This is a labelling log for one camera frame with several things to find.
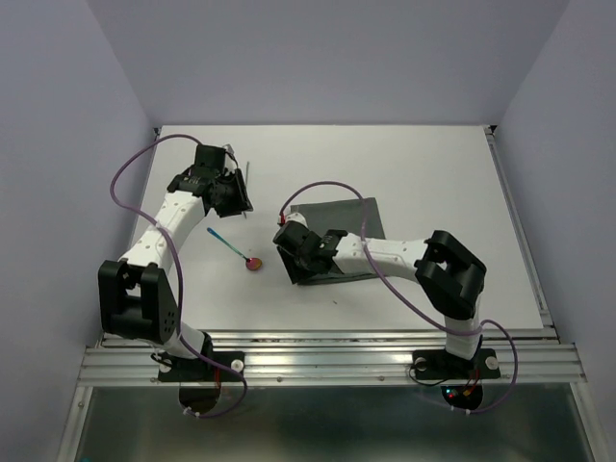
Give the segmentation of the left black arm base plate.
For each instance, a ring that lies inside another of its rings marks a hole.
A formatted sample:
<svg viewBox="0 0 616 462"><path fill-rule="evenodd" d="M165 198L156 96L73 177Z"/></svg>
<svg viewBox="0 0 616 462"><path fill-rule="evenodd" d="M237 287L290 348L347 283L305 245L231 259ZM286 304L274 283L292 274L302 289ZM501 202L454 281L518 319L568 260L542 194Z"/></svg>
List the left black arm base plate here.
<svg viewBox="0 0 616 462"><path fill-rule="evenodd" d="M156 362L159 365L157 379L162 383L240 382L234 373L219 372L200 359L176 358L162 353L157 357Z"/></svg>

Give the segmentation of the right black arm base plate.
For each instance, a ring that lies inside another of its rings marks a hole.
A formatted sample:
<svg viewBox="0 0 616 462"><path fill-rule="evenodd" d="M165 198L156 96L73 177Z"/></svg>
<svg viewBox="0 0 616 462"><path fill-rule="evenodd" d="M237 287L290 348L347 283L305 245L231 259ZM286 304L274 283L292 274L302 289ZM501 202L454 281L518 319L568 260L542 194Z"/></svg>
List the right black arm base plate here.
<svg viewBox="0 0 616 462"><path fill-rule="evenodd" d="M496 352L481 348L471 360L454 356L444 349L420 349L413 354L411 370L420 381L498 379L501 377Z"/></svg>

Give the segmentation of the iridescent rainbow spoon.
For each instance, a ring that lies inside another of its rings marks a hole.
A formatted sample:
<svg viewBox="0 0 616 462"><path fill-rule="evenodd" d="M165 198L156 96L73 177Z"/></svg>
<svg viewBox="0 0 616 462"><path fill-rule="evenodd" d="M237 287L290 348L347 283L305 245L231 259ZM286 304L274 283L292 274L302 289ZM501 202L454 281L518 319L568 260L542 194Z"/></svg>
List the iridescent rainbow spoon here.
<svg viewBox="0 0 616 462"><path fill-rule="evenodd" d="M263 261L257 257L248 257L244 253L242 253L239 249L225 240L216 230L211 227L207 228L207 231L210 235L216 238L218 241L226 245L229 249L231 249L235 254L241 257L244 261L244 266L247 270L257 271L263 266Z"/></svg>

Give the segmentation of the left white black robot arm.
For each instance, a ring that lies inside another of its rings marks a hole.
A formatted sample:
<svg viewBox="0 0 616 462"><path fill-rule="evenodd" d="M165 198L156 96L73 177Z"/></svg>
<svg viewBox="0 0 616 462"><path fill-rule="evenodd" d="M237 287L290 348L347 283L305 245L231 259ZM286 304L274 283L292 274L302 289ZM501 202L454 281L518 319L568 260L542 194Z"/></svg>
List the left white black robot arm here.
<svg viewBox="0 0 616 462"><path fill-rule="evenodd" d="M147 227L129 250L104 261L98 271L104 332L144 341L166 353L169 363L181 361L191 378L207 377L217 363L210 336L182 321L179 250L210 212L228 218L251 211L233 148L198 143L193 163L170 181L155 216L116 195L112 200L143 218Z"/></svg>

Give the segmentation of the silver metal fork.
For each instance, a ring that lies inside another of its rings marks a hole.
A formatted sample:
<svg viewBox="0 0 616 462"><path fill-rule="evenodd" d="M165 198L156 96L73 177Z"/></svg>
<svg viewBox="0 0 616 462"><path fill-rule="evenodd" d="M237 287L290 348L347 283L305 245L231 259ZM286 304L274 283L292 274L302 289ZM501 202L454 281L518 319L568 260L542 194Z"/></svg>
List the silver metal fork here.
<svg viewBox="0 0 616 462"><path fill-rule="evenodd" d="M246 188L246 198L248 199L248 202L251 204L249 196L248 196L249 172L250 172L250 161L247 161L246 164L245 164L245 169L244 169L244 185L245 185L245 188ZM243 212L244 219L248 218L247 213L250 212L250 211L244 211Z"/></svg>

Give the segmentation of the aluminium front rail frame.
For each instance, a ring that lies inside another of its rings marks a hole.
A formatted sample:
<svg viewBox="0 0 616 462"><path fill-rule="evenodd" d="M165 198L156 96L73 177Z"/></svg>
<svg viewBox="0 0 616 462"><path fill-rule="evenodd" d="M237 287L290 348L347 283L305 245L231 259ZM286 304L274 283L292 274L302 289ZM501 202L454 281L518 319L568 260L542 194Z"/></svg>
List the aluminium front rail frame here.
<svg viewBox="0 0 616 462"><path fill-rule="evenodd" d="M608 461L612 455L575 346L550 321L484 335L499 379L488 411L446 407L410 368L443 335L429 331L217 331L245 354L232 411L183 413L151 348L106 335L79 370L61 461Z"/></svg>

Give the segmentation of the aluminium right side rail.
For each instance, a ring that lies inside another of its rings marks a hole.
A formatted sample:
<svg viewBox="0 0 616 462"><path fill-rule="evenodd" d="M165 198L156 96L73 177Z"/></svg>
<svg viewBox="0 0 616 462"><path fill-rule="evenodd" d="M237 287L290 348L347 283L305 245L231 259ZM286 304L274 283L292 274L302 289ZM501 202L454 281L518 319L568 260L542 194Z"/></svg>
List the aluminium right side rail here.
<svg viewBox="0 0 616 462"><path fill-rule="evenodd" d="M519 248L522 252L522 258L526 267L526 274L528 276L531 289L533 291L533 295L535 298L535 302L538 307L539 315L543 324L543 329L547 330L546 334L542 334L540 336L541 339L551 339L560 341L557 329L555 327L552 314L550 312L548 302L545 298L545 294L543 291L543 287L539 278L539 274L537 272L537 268L535 266L535 262L532 256L532 252L530 250L526 232L524 226L521 221L521 217L515 202L515 199L512 194L512 190L510 188L508 179L505 174L505 170L503 167L503 163L501 161L501 156L499 153L499 149L497 146L497 139L495 135L496 125L483 125L482 126L484 135L486 138L486 142L497 172L500 181L500 187L502 189L504 200L506 202L509 216L513 223L514 232L516 234L516 239L518 241Z"/></svg>

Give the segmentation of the dark grey cloth napkin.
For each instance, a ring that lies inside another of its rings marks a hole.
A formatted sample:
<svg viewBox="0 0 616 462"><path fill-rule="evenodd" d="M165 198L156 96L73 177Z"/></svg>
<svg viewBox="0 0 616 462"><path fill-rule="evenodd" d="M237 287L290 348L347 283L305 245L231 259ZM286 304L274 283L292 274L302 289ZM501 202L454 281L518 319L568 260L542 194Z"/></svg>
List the dark grey cloth napkin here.
<svg viewBox="0 0 616 462"><path fill-rule="evenodd" d="M386 236L376 199L374 197L367 197L365 204L367 207L366 236L368 238L385 240ZM323 236L330 229L346 230L357 236L360 235L363 215L362 205L358 199L294 204L285 209L285 215L291 213L303 214L308 228L320 236ZM375 278L375 274L367 272L313 274L313 277L306 283L298 285L331 285Z"/></svg>

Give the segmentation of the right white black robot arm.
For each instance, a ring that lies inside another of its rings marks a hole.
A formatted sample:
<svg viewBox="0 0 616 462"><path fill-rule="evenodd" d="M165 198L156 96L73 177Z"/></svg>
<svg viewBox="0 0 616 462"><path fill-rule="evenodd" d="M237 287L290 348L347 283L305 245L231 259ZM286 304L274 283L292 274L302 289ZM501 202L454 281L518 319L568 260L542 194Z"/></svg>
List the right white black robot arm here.
<svg viewBox="0 0 616 462"><path fill-rule="evenodd" d="M443 364L464 375L477 364L481 346L478 304L486 266L446 231L422 241L391 241L329 230L320 236L295 220L281 225L273 243L294 284L316 275L377 276L399 299L391 277L418 284L432 307L444 317Z"/></svg>

